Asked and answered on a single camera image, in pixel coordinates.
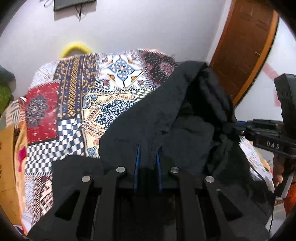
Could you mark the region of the person's right hand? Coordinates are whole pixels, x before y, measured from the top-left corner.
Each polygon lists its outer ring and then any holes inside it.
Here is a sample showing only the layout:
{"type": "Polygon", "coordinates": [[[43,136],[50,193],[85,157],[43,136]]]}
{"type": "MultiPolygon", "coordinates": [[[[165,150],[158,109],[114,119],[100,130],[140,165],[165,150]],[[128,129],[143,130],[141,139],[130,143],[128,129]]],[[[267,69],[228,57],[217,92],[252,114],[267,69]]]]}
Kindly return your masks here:
{"type": "Polygon", "coordinates": [[[273,183],[274,186],[277,187],[283,181],[283,172],[284,172],[284,162],[285,158],[279,156],[278,154],[274,154],[273,157],[273,183]]]}

